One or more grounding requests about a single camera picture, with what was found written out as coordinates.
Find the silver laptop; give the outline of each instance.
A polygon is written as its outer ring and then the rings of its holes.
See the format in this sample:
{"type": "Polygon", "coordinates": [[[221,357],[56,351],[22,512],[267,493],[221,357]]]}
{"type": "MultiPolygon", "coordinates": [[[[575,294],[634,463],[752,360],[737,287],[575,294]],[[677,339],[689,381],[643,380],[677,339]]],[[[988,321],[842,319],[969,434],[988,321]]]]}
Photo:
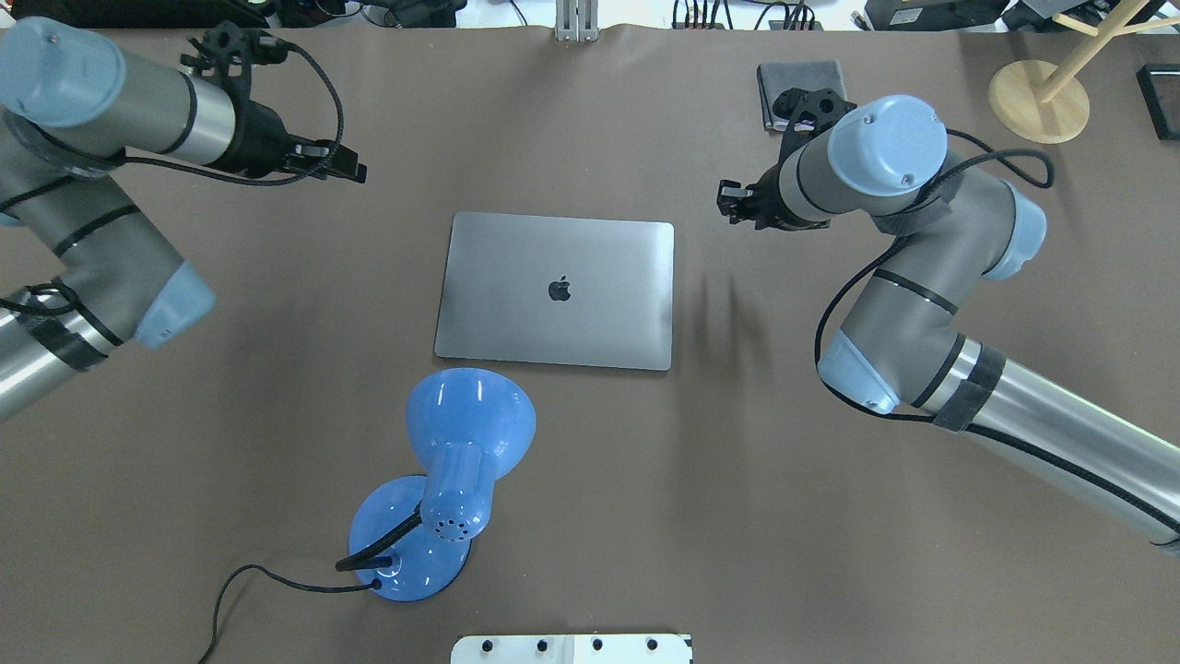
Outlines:
{"type": "Polygon", "coordinates": [[[439,357],[671,367],[673,226],[459,212],[439,357]]]}

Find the black tape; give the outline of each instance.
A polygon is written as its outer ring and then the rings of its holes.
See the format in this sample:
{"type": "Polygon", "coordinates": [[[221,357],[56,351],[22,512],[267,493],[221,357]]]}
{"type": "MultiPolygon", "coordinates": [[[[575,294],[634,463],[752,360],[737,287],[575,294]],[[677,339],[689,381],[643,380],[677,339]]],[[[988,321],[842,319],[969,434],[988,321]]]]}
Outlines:
{"type": "Polygon", "coordinates": [[[168,147],[160,150],[160,155],[169,155],[177,151],[184,142],[189,139],[189,134],[192,133],[192,125],[197,121],[197,88],[192,85],[192,79],[181,73],[181,78],[184,79],[184,84],[189,86],[189,119],[184,123],[184,131],[181,132],[181,137],[176,139],[168,147]]]}
{"type": "Polygon", "coordinates": [[[106,356],[98,353],[98,349],[90,346],[80,335],[74,334],[55,317],[45,315],[31,315],[26,313],[14,313],[17,322],[28,331],[28,336],[37,340],[45,350],[53,354],[58,360],[70,366],[74,372],[90,372],[106,356]]]}
{"type": "Polygon", "coordinates": [[[910,281],[909,278],[902,276],[900,274],[890,271],[887,269],[877,268],[877,271],[873,272],[873,276],[878,276],[886,281],[892,281],[893,283],[897,283],[898,285],[905,288],[906,290],[912,290],[913,292],[943,307],[944,309],[950,311],[951,315],[958,313],[958,307],[955,305],[955,302],[948,300],[946,297],[939,295],[938,292],[931,290],[930,288],[926,288],[922,283],[918,283],[916,281],[910,281]]]}
{"type": "MultiPolygon", "coordinates": [[[[50,282],[53,283],[54,285],[58,285],[59,288],[66,287],[65,283],[59,277],[53,277],[50,282]]],[[[90,307],[81,303],[81,301],[76,301],[74,310],[78,311],[78,315],[83,316],[83,318],[86,322],[88,322],[91,327],[97,329],[98,334],[101,335],[103,338],[106,340],[112,347],[123,346],[123,340],[120,340],[119,336],[116,335],[110,327],[104,324],[103,321],[99,320],[97,315],[94,315],[94,311],[90,310],[90,307]]]]}
{"type": "Polygon", "coordinates": [[[94,221],[78,228],[70,235],[66,235],[65,239],[61,239],[60,242],[58,242],[55,246],[53,246],[53,255],[60,258],[63,254],[65,254],[74,245],[77,245],[78,242],[85,239],[91,232],[98,230],[99,228],[106,225],[107,223],[111,223],[117,218],[123,218],[129,213],[135,213],[137,211],[139,211],[139,208],[136,205],[123,205],[119,209],[111,210],[104,213],[103,216],[96,218],[94,221]]]}
{"type": "Polygon", "coordinates": [[[971,374],[966,381],[959,383],[951,399],[946,400],[946,405],[935,416],[933,425],[955,433],[970,427],[979,409],[996,392],[996,386],[999,384],[999,376],[1004,373],[1007,363],[1008,359],[1004,357],[1004,354],[988,347],[979,347],[979,357],[975,361],[971,374]]]}
{"type": "Polygon", "coordinates": [[[938,387],[943,384],[946,380],[946,375],[951,373],[951,368],[955,367],[955,361],[958,360],[958,355],[963,353],[963,344],[966,343],[966,337],[959,335],[955,338],[955,346],[951,347],[951,353],[946,354],[946,360],[943,361],[943,366],[938,368],[938,373],[935,374],[935,379],[926,386],[926,389],[918,395],[918,399],[910,402],[913,408],[922,408],[930,401],[930,397],[935,396],[935,392],[938,387]]]}

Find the wooden pole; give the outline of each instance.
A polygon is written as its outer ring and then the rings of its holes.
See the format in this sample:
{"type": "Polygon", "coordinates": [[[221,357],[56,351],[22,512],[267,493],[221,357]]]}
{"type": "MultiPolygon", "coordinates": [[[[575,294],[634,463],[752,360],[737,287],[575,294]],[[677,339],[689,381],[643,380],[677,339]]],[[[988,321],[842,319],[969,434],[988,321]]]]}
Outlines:
{"type": "Polygon", "coordinates": [[[1044,87],[1037,94],[1037,101],[1044,104],[1057,96],[1067,83],[1082,71],[1086,63],[1090,61],[1099,51],[1114,39],[1135,14],[1146,6],[1148,0],[1122,0],[1119,6],[1110,12],[1104,21],[1099,24],[1099,33],[1080,44],[1074,52],[1066,58],[1053,74],[1044,81],[1044,87]]]}

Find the robotic arm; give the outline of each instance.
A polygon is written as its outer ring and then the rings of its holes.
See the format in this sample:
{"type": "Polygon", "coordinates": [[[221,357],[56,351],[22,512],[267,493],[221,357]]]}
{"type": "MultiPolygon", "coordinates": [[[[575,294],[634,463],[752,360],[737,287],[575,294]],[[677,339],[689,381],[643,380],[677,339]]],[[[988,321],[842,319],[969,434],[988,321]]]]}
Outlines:
{"type": "Polygon", "coordinates": [[[157,348],[208,313],[215,296],[107,176],[124,163],[169,165],[242,184],[307,176],[365,182],[334,140],[287,132],[251,101],[251,65],[306,51],[262,31],[222,24],[178,72],[63,24],[18,21],[0,42],[0,224],[31,229],[66,265],[47,283],[0,301],[0,422],[136,340],[157,348]],[[130,158],[125,147],[208,165],[130,158]],[[257,179],[278,171],[282,179],[257,179]]]}
{"type": "Polygon", "coordinates": [[[951,327],[981,277],[1007,278],[1037,252],[1044,212],[948,151],[948,130],[913,97],[857,109],[793,90],[775,111],[811,131],[788,130],[756,184],[722,180],[722,213],[804,230],[860,209],[898,237],[870,265],[820,379],[860,410],[972,434],[1180,557],[1180,449],[951,327]],[[903,402],[929,416],[887,415],[903,402]]]}

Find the cable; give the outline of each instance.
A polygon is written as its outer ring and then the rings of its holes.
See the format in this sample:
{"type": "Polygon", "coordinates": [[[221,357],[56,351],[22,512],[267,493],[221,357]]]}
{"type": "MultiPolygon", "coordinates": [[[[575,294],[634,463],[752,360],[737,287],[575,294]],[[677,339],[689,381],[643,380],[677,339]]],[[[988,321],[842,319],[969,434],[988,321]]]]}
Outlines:
{"type": "MultiPolygon", "coordinates": [[[[421,515],[421,504],[414,506],[414,512],[409,514],[401,524],[393,527],[392,531],[381,535],[375,543],[369,546],[358,551],[356,553],[349,555],[348,558],[336,561],[336,572],[349,572],[354,570],[363,570],[366,567],[372,567],[367,565],[371,561],[376,560],[376,555],[382,551],[398,544],[401,538],[409,534],[411,531],[422,525],[421,515]]],[[[384,565],[376,565],[378,567],[385,567],[389,565],[385,563],[384,565]]]]}
{"type": "Polygon", "coordinates": [[[356,11],[353,12],[353,13],[350,13],[350,14],[333,14],[332,12],[329,12],[329,11],[327,11],[327,9],[323,8],[323,5],[320,4],[320,0],[315,0],[315,8],[320,9],[320,12],[322,12],[322,13],[324,13],[324,14],[327,14],[327,15],[334,18],[334,19],[347,19],[347,18],[350,18],[350,17],[355,17],[356,14],[363,12],[365,7],[367,7],[367,5],[360,4],[356,7],[356,11]]]}
{"type": "Polygon", "coordinates": [[[297,591],[307,591],[307,592],[314,592],[314,593],[352,593],[352,592],[360,592],[360,591],[367,591],[367,590],[376,590],[376,589],[381,587],[381,580],[380,579],[373,579],[372,581],[369,581],[368,584],[365,584],[363,586],[337,586],[337,587],[333,587],[333,586],[327,586],[327,587],[326,586],[309,586],[307,584],[300,584],[300,583],[296,583],[296,581],[291,581],[290,579],[286,579],[283,577],[280,577],[278,574],[275,574],[274,572],[271,572],[270,570],[267,570],[266,567],[263,567],[261,565],[243,565],[243,566],[238,567],[237,570],[235,570],[234,573],[230,574],[228,579],[225,579],[225,583],[222,584],[221,592],[217,593],[217,603],[214,604],[214,630],[212,630],[212,636],[209,639],[209,647],[205,650],[205,653],[201,656],[201,659],[197,662],[197,664],[205,664],[205,662],[209,660],[209,656],[211,656],[214,653],[214,649],[217,647],[217,614],[221,613],[221,603],[222,603],[222,599],[225,598],[225,591],[229,589],[229,585],[231,583],[234,583],[234,579],[236,579],[238,574],[241,574],[243,572],[247,572],[249,570],[257,570],[257,571],[262,572],[263,574],[270,577],[271,579],[278,581],[280,584],[282,584],[282,585],[284,585],[287,587],[295,589],[297,591]]]}
{"type": "Polygon", "coordinates": [[[756,4],[758,5],[766,5],[766,8],[762,9],[762,13],[759,14],[759,17],[758,17],[758,21],[754,22],[754,29],[758,29],[759,27],[762,26],[762,19],[766,18],[766,13],[769,12],[774,7],[782,7],[782,20],[784,21],[787,20],[788,14],[791,13],[791,7],[786,2],[756,2],[756,4]]]}
{"type": "Polygon", "coordinates": [[[1127,489],[1120,487],[1119,485],[1115,485],[1110,480],[1096,475],[1090,471],[1087,471],[1086,468],[1082,468],[1081,466],[1074,464],[1073,461],[1069,461],[1068,459],[1060,458],[1044,448],[1038,448],[1022,439],[1012,436],[1011,434],[1005,434],[1004,432],[999,432],[997,429],[981,427],[978,425],[969,425],[966,432],[969,434],[975,434],[977,436],[984,436],[986,439],[991,439],[997,443],[1005,445],[1015,451],[1020,451],[1027,455],[1035,456],[1036,459],[1040,459],[1041,461],[1048,464],[1049,466],[1053,466],[1054,468],[1057,468],[1058,471],[1064,471],[1066,473],[1069,473],[1070,475],[1080,480],[1089,482],[1090,485],[1094,485],[1095,487],[1107,492],[1108,494],[1117,498],[1119,500],[1122,500],[1127,505],[1150,517],[1155,521],[1159,521],[1165,527],[1175,532],[1176,535],[1180,535],[1180,521],[1172,519],[1162,511],[1147,502],[1146,500],[1136,497],[1135,494],[1128,492],[1127,489]]]}
{"type": "MultiPolygon", "coordinates": [[[[948,129],[946,133],[950,134],[950,136],[956,136],[958,138],[962,138],[962,139],[964,139],[964,140],[974,144],[976,147],[979,147],[984,152],[996,152],[995,147],[992,147],[991,145],[988,145],[983,140],[976,138],[975,136],[971,136],[970,133],[968,133],[965,131],[959,131],[957,129],[948,129]]],[[[1016,164],[1014,164],[1012,162],[1008,160],[1007,158],[1001,157],[998,160],[999,160],[999,163],[1002,163],[1005,166],[1008,166],[1009,170],[1011,170],[1012,172],[1015,172],[1024,182],[1028,182],[1029,184],[1031,184],[1032,186],[1036,186],[1038,189],[1048,189],[1048,188],[1053,186],[1054,176],[1055,176],[1054,170],[1053,170],[1053,162],[1048,160],[1048,157],[1043,152],[1040,155],[1040,157],[1044,157],[1044,158],[1042,158],[1042,162],[1044,162],[1044,164],[1045,164],[1045,178],[1044,178],[1044,180],[1037,180],[1037,179],[1035,179],[1031,175],[1029,175],[1028,172],[1025,172],[1024,169],[1017,166],[1016,164]]]]}
{"type": "Polygon", "coordinates": [[[12,198],[8,198],[6,200],[0,200],[0,213],[5,213],[5,212],[8,211],[9,208],[12,208],[14,205],[19,205],[20,203],[24,203],[25,200],[35,198],[35,197],[38,197],[38,196],[40,196],[42,193],[48,193],[50,191],[53,191],[58,186],[63,186],[65,184],[68,184],[72,180],[73,180],[73,177],[71,177],[68,175],[63,175],[61,177],[59,177],[57,179],[53,179],[53,180],[50,180],[50,182],[47,182],[47,183],[38,186],[37,189],[32,189],[30,191],[25,191],[24,193],[18,193],[18,195],[15,195],[12,198]]]}
{"type": "MultiPolygon", "coordinates": [[[[815,346],[814,346],[814,349],[813,349],[813,356],[814,356],[814,361],[815,361],[815,367],[817,368],[819,368],[819,360],[820,360],[820,356],[822,355],[824,330],[827,328],[827,321],[832,317],[832,313],[835,310],[835,307],[840,304],[840,301],[844,300],[844,296],[848,294],[848,290],[851,290],[858,282],[860,282],[860,280],[863,280],[865,276],[868,276],[870,274],[872,274],[872,271],[874,269],[877,269],[878,267],[880,267],[881,263],[884,263],[889,258],[891,258],[894,255],[897,255],[897,252],[900,251],[902,249],[904,249],[905,245],[909,242],[910,242],[910,238],[907,236],[906,237],[898,237],[898,238],[893,239],[893,243],[890,244],[889,249],[886,249],[885,252],[883,252],[881,255],[879,255],[876,258],[873,258],[872,262],[870,262],[860,271],[858,271],[857,274],[854,274],[852,276],[852,278],[850,278],[835,292],[835,296],[832,297],[832,301],[830,301],[827,303],[827,308],[824,309],[824,315],[821,315],[819,317],[819,323],[815,326],[815,346]]],[[[865,407],[858,405],[857,402],[850,400],[848,397],[841,395],[840,393],[838,393],[834,388],[832,388],[827,383],[824,383],[824,387],[827,388],[827,392],[830,392],[833,395],[835,395],[835,397],[838,400],[840,400],[845,405],[852,407],[857,412],[863,413],[865,415],[871,415],[871,416],[877,418],[879,420],[893,420],[893,421],[898,421],[898,422],[926,422],[926,423],[930,423],[930,422],[935,421],[933,416],[931,416],[931,415],[898,415],[898,414],[892,414],[892,413],[891,414],[880,414],[880,413],[877,413],[874,410],[868,410],[867,408],[865,408],[865,407]]]]}
{"type": "Polygon", "coordinates": [[[948,169],[946,172],[927,182],[918,192],[918,197],[912,203],[910,203],[909,206],[906,206],[906,210],[913,210],[922,206],[923,203],[933,197],[935,192],[938,191],[938,189],[940,189],[943,184],[946,184],[948,180],[959,175],[964,170],[991,160],[998,160],[1001,163],[1004,163],[1007,160],[1005,157],[1032,157],[1041,159],[1041,162],[1044,163],[1044,170],[1045,170],[1044,180],[1032,179],[1032,177],[1029,176],[1027,172],[1011,166],[1011,164],[1007,165],[1009,165],[1009,167],[1012,167],[1016,175],[1021,176],[1025,182],[1028,182],[1034,186],[1037,186],[1040,189],[1048,189],[1053,186],[1053,182],[1055,178],[1053,160],[1049,159],[1049,156],[1045,155],[1044,152],[1040,150],[1029,150],[1025,147],[1017,147],[1012,150],[996,150],[992,152],[988,152],[985,155],[971,157],[970,159],[956,164],[953,167],[948,169]]]}
{"type": "MultiPolygon", "coordinates": [[[[332,94],[332,101],[336,106],[336,138],[332,142],[332,147],[328,150],[328,153],[321,157],[320,160],[316,162],[314,166],[307,170],[307,172],[301,172],[299,175],[291,177],[283,177],[280,179],[249,179],[245,177],[224,175],[208,169],[178,164],[176,162],[169,162],[150,157],[123,157],[118,159],[117,163],[146,164],[146,165],[168,167],[172,170],[179,170],[182,172],[199,175],[201,177],[208,177],[210,179],[216,179],[218,182],[228,182],[230,184],[242,184],[245,186],[281,186],[283,184],[293,184],[295,182],[299,182],[300,179],[308,177],[309,175],[315,175],[321,170],[323,170],[332,160],[332,157],[336,153],[336,150],[340,147],[340,139],[343,138],[345,136],[345,105],[340,100],[340,93],[336,92],[336,86],[332,84],[332,80],[328,78],[328,74],[323,71],[323,67],[320,66],[320,63],[315,61],[315,58],[313,58],[310,53],[308,53],[307,51],[303,50],[302,46],[299,46],[296,44],[287,42],[287,48],[299,53],[304,60],[307,60],[307,64],[312,66],[316,75],[320,77],[320,80],[322,80],[324,86],[327,86],[328,93],[332,94]]],[[[63,144],[63,146],[73,150],[68,145],[63,144]]]]}
{"type": "Polygon", "coordinates": [[[6,300],[0,297],[0,307],[4,307],[14,313],[24,313],[26,315],[64,315],[74,310],[81,305],[81,297],[73,288],[66,285],[65,283],[38,283],[37,285],[27,285],[28,292],[37,297],[38,295],[58,295],[64,298],[66,303],[60,307],[47,307],[42,303],[21,303],[12,300],[6,300]]]}
{"type": "Polygon", "coordinates": [[[398,20],[398,14],[388,7],[385,9],[385,15],[381,17],[381,22],[374,21],[365,12],[361,12],[361,18],[378,27],[401,27],[401,21],[398,20]],[[393,17],[393,25],[389,25],[389,17],[393,17]]]}
{"type": "Polygon", "coordinates": [[[529,19],[524,18],[524,12],[522,12],[520,7],[517,6],[516,0],[509,0],[509,4],[512,5],[512,8],[517,12],[517,17],[520,18],[520,25],[527,26],[529,19]]]}

